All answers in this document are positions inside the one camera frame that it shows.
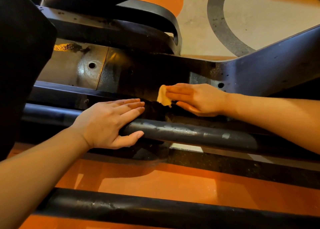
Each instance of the person's right hand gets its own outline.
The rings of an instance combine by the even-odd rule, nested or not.
[[[136,131],[122,137],[119,130],[143,111],[144,102],[140,102],[138,98],[96,103],[83,111],[68,129],[80,134],[88,143],[89,149],[132,146],[144,133]]]
[[[225,110],[227,93],[209,84],[178,83],[166,89],[168,98],[197,116],[216,116]]]

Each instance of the finger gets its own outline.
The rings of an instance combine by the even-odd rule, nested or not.
[[[192,96],[190,96],[190,95],[166,92],[166,96],[173,101],[182,101],[182,102],[186,102],[186,103],[192,102]]]
[[[136,131],[128,136],[118,136],[112,143],[112,148],[118,149],[125,146],[133,146],[143,135],[143,131]]]
[[[132,109],[136,109],[143,106],[144,106],[144,102],[135,102],[135,103],[118,106],[114,108],[114,111],[116,112],[116,114],[122,115]]]
[[[177,93],[177,94],[185,94],[185,95],[193,94],[192,88],[180,86],[180,85],[166,86],[166,90],[169,93]]]
[[[136,102],[140,102],[139,98],[131,98],[131,99],[121,99],[121,100],[117,100],[115,102],[113,102],[111,104],[111,107],[118,107],[124,104],[129,104],[129,103],[136,103]]]
[[[139,108],[132,109],[132,110],[120,115],[121,127],[124,126],[125,124],[133,121],[135,118],[137,118],[143,112],[144,112],[144,107],[139,107]]]
[[[187,104],[187,103],[185,103],[185,102],[177,102],[177,104],[176,105],[178,105],[178,106],[180,106],[181,108],[183,108],[183,109],[185,109],[185,110],[187,110],[187,111],[189,111],[189,112],[191,112],[191,113],[193,113],[193,114],[195,114],[195,115],[200,115],[201,114],[201,111],[200,110],[198,110],[197,108],[195,108],[194,106],[192,106],[192,105],[190,105],[190,104]]]

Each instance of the metal plate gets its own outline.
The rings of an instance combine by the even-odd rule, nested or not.
[[[97,89],[109,47],[57,39],[38,81]]]

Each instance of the person's left hand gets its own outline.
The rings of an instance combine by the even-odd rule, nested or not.
[[[89,149],[132,146],[144,133],[137,131],[122,137],[119,130],[142,114],[143,106],[144,102],[140,102],[138,98],[96,103],[83,111],[68,129],[80,134],[88,143]]]

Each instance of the person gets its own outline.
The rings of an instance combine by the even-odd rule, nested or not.
[[[166,96],[198,116],[219,114],[277,134],[320,154],[320,101],[226,93],[209,84],[178,83]]]
[[[320,101],[251,97],[185,83],[166,86],[166,96],[195,115],[226,115],[320,154]],[[0,162],[0,229],[18,228],[90,148],[134,145],[143,132],[121,137],[119,129],[142,114],[143,106],[139,99],[97,103],[51,139]]]

